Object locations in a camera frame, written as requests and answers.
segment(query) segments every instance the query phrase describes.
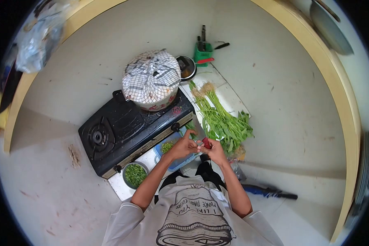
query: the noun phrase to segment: red object in hand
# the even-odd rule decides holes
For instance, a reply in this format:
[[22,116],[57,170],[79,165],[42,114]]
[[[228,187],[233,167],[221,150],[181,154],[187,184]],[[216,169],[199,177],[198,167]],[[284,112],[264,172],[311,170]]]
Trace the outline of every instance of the red object in hand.
[[202,139],[202,142],[204,143],[204,147],[207,148],[208,150],[210,150],[212,147],[209,144],[209,140],[207,137],[204,137],[204,139]]

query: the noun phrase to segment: plastic bag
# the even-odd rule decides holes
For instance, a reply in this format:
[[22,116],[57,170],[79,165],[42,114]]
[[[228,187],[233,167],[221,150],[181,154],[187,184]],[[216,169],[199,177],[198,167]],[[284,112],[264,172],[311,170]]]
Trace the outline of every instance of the plastic bag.
[[238,159],[236,158],[228,158],[228,162],[230,162],[231,168],[234,171],[236,177],[239,181],[246,180],[246,176],[243,173],[242,169],[240,168],[238,164]]
[[73,1],[51,1],[39,13],[34,26],[18,44],[16,69],[21,72],[39,72],[52,53],[62,43],[66,13]]

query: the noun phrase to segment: green leafy vegetable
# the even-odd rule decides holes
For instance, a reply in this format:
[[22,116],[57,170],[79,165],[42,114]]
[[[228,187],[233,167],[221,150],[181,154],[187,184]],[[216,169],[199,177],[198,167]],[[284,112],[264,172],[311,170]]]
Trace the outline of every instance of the green leafy vegetable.
[[234,154],[246,138],[254,137],[253,129],[249,125],[249,114],[244,111],[238,112],[237,118],[229,114],[217,98],[212,83],[207,82],[202,86],[201,91],[198,91],[191,81],[190,89],[203,116],[202,124],[207,137],[220,139],[223,150],[228,156]]
[[167,153],[168,150],[172,148],[173,144],[171,142],[166,142],[161,145],[161,151],[163,154]]
[[125,177],[135,187],[138,187],[146,176],[145,170],[138,164],[130,164],[126,168]]
[[[187,123],[185,125],[186,129],[187,130],[194,130],[196,131],[196,126],[194,125],[194,122],[193,121],[190,121],[189,123]],[[196,139],[196,135],[194,133],[190,133],[190,136],[191,136],[191,139]]]

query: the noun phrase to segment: bowl of chopped vegetables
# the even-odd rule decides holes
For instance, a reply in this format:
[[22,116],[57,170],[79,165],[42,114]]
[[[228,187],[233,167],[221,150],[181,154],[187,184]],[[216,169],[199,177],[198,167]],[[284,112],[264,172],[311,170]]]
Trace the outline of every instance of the bowl of chopped vegetables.
[[131,162],[123,168],[123,180],[131,189],[136,190],[148,175],[146,166],[139,162]]
[[170,141],[170,142],[166,142],[164,144],[161,145],[161,151],[163,154],[167,153],[168,150],[170,150],[173,146],[173,142]]

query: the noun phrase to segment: checkered cloth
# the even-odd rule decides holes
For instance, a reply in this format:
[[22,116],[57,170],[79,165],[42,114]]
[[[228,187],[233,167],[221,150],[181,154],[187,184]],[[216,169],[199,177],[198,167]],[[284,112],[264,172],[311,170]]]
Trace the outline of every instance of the checkered cloth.
[[181,70],[175,57],[165,49],[142,53],[123,71],[123,93],[127,99],[154,103],[179,86]]

